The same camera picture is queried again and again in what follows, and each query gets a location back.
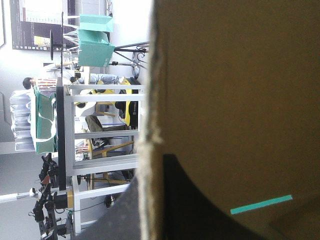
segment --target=cardboard box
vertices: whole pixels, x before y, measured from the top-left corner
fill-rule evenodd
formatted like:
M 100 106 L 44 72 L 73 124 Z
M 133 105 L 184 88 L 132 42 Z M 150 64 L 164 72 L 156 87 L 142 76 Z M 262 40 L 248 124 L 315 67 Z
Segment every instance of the cardboard box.
M 320 2 L 154 5 L 140 165 L 143 239 L 162 239 L 168 153 L 226 215 L 267 239 L 283 239 L 286 226 L 270 223 L 320 195 Z M 231 215 L 288 195 L 293 199 Z M 300 236 L 308 232 L 307 224 L 297 228 Z

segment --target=cable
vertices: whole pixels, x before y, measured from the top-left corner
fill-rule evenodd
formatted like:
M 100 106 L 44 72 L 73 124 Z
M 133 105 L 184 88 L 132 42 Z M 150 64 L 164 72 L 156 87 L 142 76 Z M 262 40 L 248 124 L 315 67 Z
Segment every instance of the cable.
M 95 205 L 92 205 L 92 206 L 89 206 L 89 207 L 86 207 L 86 208 L 83 208 L 83 209 L 80 209 L 80 210 L 69 210 L 67 208 L 65 208 L 65 210 L 68 210 L 69 212 L 73 212 L 74 213 L 74 212 L 79 212 L 79 211 L 82 211 L 82 210 L 90 209 L 90 208 L 93 208 L 95 206 L 98 206 L 98 205 L 104 204 L 104 203 L 105 203 L 105 201 L 102 201 L 102 202 L 100 202 L 98 204 L 95 204 Z
M 127 125 L 125 122 L 122 121 L 122 119 L 121 119 L 120 116 L 118 116 L 118 118 L 119 118 L 119 121 L 120 121 L 120 122 L 122 122 L 123 124 Z
M 28 216 L 36 218 L 36 215 L 32 211 L 28 212 Z
M 65 210 L 65 209 L 63 209 L 63 211 L 62 211 L 62 212 L 58 212 L 58 211 L 57 211 L 57 209 L 54 209 L 54 211 L 55 211 L 57 214 L 63 214 L 66 210 Z

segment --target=black cable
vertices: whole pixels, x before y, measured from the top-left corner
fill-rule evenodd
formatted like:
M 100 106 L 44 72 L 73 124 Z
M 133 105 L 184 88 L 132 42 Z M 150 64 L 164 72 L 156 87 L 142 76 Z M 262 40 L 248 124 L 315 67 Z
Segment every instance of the black cable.
M 89 206 L 89 207 L 86 207 L 86 208 L 83 208 L 83 209 L 80 209 L 80 210 L 69 210 L 69 209 L 67 209 L 67 208 L 65 208 L 65 210 L 68 210 L 68 211 L 74 213 L 74 212 L 79 212 L 79 211 L 82 211 L 82 210 L 90 209 L 90 208 L 93 208 L 93 207 L 95 207 L 95 206 L 98 206 L 98 205 L 104 204 L 104 203 L 105 203 L 105 201 L 102 201 L 102 202 L 100 202 L 100 203 L 98 203 L 98 204 L 95 204 L 95 205 L 92 205 L 92 206 Z
M 28 212 L 28 216 L 36 218 L 36 215 L 32 211 Z
M 116 54 L 118 54 L 118 55 L 120 55 L 121 57 L 123 57 L 123 58 L 125 58 L 125 59 L 127 59 L 127 60 L 129 60 L 130 62 L 132 62 L 132 59 L 130 59 L 130 58 L 128 58 L 128 57 L 126 57 L 126 56 L 124 56 L 124 55 L 122 55 L 121 53 L 119 53 L 119 52 L 117 52 L 117 51 L 114 51 Z M 145 66 L 142 66 L 141 64 L 139 64 L 139 63 L 135 63 L 135 64 L 137 64 L 138 66 L 140 66 L 141 68 L 143 68 L 143 69 L 147 69 Z
M 58 211 L 57 211 L 57 209 L 54 209 L 54 211 L 55 211 L 57 214 L 63 214 L 66 210 L 65 210 L 65 209 L 63 209 L 63 211 L 62 211 L 62 212 L 58 212 Z
M 127 125 L 125 122 L 122 121 L 122 119 L 120 118 L 120 116 L 118 116 L 119 121 L 122 122 L 124 125 Z

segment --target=person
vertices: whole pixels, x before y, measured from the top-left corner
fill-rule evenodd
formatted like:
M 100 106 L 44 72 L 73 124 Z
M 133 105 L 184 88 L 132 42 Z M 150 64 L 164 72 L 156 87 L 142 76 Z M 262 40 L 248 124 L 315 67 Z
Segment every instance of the person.
M 121 131 L 121 130 L 128 130 L 129 127 L 125 124 L 118 125 L 118 126 L 110 126 L 110 127 L 103 127 L 97 116 L 89 115 L 85 117 L 86 124 L 91 133 L 93 132 L 108 132 L 108 131 Z M 102 147 L 105 145 L 110 144 L 110 137 L 102 137 L 102 138 L 93 138 L 92 144 L 96 147 Z
M 70 65 L 76 65 L 77 61 L 66 61 L 62 64 L 62 67 L 70 66 Z M 49 65 L 46 65 L 43 67 L 41 78 L 42 79 L 57 79 L 58 77 L 61 77 L 61 67 L 60 63 L 52 63 Z M 37 83 L 37 80 L 39 77 L 26 77 L 22 85 L 25 89 L 30 89 L 31 87 L 35 86 Z M 121 84 L 125 77 L 113 75 L 113 74 L 102 74 L 102 73 L 91 73 L 90 74 L 90 80 L 89 84 Z M 78 84 L 84 84 L 85 80 L 84 78 L 75 77 L 75 70 L 72 69 L 64 69 L 63 70 L 63 79 L 62 82 L 64 85 L 69 85 L 74 82 L 77 82 Z

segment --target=chair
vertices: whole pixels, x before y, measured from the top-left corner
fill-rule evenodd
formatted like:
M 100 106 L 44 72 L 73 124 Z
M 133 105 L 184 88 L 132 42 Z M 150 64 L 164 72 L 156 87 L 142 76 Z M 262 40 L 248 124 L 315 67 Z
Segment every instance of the chair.
M 113 151 L 113 150 L 116 150 L 116 149 L 120 149 L 120 148 L 123 148 L 125 146 L 134 144 L 134 141 L 128 141 L 128 142 L 121 143 L 121 144 L 114 145 L 114 146 L 110 146 L 110 147 L 105 146 L 103 149 L 100 149 L 100 150 L 94 150 L 93 149 L 93 145 L 92 145 L 92 140 L 91 139 L 87 139 L 86 142 L 87 142 L 87 145 L 88 145 L 88 152 L 90 153 L 92 159 L 94 157 L 98 156 L 98 155 L 102 155 L 102 157 L 106 157 L 107 154 L 110 151 Z M 108 172 L 103 172 L 102 174 L 103 174 L 103 177 L 101 179 L 96 178 L 95 177 L 95 173 L 90 174 L 90 178 L 89 178 L 89 181 L 88 181 L 88 184 L 87 184 L 88 190 L 95 189 L 95 183 L 96 182 L 108 182 L 109 184 L 116 184 L 116 185 L 117 184 L 118 185 L 122 185 L 122 184 L 127 183 L 126 180 L 113 180 L 113 179 L 110 179 L 109 175 L 108 175 Z

